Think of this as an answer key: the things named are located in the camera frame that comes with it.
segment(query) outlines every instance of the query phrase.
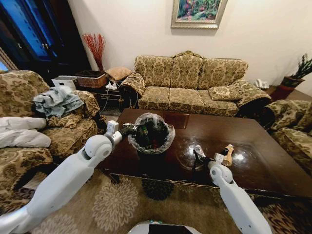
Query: floral patterned sofa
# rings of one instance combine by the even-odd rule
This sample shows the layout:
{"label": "floral patterned sofa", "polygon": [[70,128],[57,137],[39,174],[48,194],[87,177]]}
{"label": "floral patterned sofa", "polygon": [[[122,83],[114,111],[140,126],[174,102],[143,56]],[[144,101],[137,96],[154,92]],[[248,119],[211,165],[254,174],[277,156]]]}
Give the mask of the floral patterned sofa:
{"label": "floral patterned sofa", "polygon": [[[31,71],[0,74],[0,117],[36,117],[33,97],[48,89],[42,77]],[[96,99],[86,91],[75,93],[85,105],[69,116],[47,120],[50,127],[42,132],[52,140],[49,148],[0,149],[0,213],[14,210],[28,202],[19,197],[15,189],[21,180],[25,180],[26,175],[29,177],[29,172],[34,175],[34,169],[51,164],[53,159],[64,160],[97,133],[98,127],[92,119],[99,111]]]}
{"label": "floral patterned sofa", "polygon": [[262,125],[312,176],[312,102],[279,100],[264,108]]}
{"label": "floral patterned sofa", "polygon": [[[247,68],[239,59],[203,58],[191,51],[173,57],[138,56],[135,73],[124,80],[120,92],[124,100],[139,98],[141,109],[231,117],[251,101],[259,100],[263,107],[271,99],[242,79]],[[212,100],[208,90],[216,86],[234,88],[241,99]]]}

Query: dark wooden coffee table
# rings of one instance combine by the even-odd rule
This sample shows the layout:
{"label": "dark wooden coffee table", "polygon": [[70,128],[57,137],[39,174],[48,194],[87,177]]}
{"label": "dark wooden coffee table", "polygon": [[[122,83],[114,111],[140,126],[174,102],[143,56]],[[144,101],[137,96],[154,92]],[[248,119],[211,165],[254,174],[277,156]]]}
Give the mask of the dark wooden coffee table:
{"label": "dark wooden coffee table", "polygon": [[236,183],[254,194],[312,197],[312,178],[253,119],[179,114],[165,111],[125,109],[118,119],[134,123],[151,112],[175,127],[175,139],[163,156],[139,156],[125,139],[98,166],[112,180],[118,176],[214,186],[207,166],[195,159],[193,148],[201,145],[208,157],[234,146],[230,167]]}

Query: floral rug pattern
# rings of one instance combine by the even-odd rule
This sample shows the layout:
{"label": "floral rug pattern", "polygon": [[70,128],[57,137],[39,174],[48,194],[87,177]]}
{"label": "floral rug pattern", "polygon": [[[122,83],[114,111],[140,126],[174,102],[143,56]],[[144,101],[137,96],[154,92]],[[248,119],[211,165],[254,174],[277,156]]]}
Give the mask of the floral rug pattern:
{"label": "floral rug pattern", "polygon": [[[312,230],[311,207],[310,202],[275,200],[259,209],[273,234],[305,234]],[[217,189],[125,176],[115,185],[98,170],[68,204],[31,233],[127,234],[146,220],[187,225],[202,234],[240,233]]]}

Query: painting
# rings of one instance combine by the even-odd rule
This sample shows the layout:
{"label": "painting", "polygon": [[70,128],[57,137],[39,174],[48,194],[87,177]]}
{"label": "painting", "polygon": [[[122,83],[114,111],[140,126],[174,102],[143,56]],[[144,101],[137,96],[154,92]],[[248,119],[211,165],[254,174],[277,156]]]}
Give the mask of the painting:
{"label": "painting", "polygon": [[219,28],[227,0],[174,0],[172,28]]}

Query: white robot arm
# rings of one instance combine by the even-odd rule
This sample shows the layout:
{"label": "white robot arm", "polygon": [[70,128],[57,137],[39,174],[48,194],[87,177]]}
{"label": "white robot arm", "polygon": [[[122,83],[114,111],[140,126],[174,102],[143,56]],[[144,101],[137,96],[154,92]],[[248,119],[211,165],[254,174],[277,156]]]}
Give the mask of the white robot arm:
{"label": "white robot arm", "polygon": [[[65,159],[36,189],[31,201],[21,209],[0,216],[0,234],[23,234],[39,225],[48,215],[67,204],[87,182],[94,168],[129,134],[131,127],[117,131],[118,123],[110,121],[105,135],[88,139],[77,153]],[[270,234],[271,229],[247,193],[233,181],[231,171],[219,164],[209,165],[214,184],[234,222],[242,233]]]}
{"label": "white robot arm", "polygon": [[112,121],[108,125],[110,132],[90,137],[78,153],[69,156],[47,176],[27,205],[0,216],[0,234],[22,234],[32,230],[67,204],[92,176],[94,168],[128,134],[124,129],[115,132],[117,129],[118,123]]}
{"label": "white robot arm", "polygon": [[262,213],[248,194],[233,180],[232,172],[220,163],[210,162],[210,176],[220,188],[220,195],[236,226],[243,234],[271,234]]}

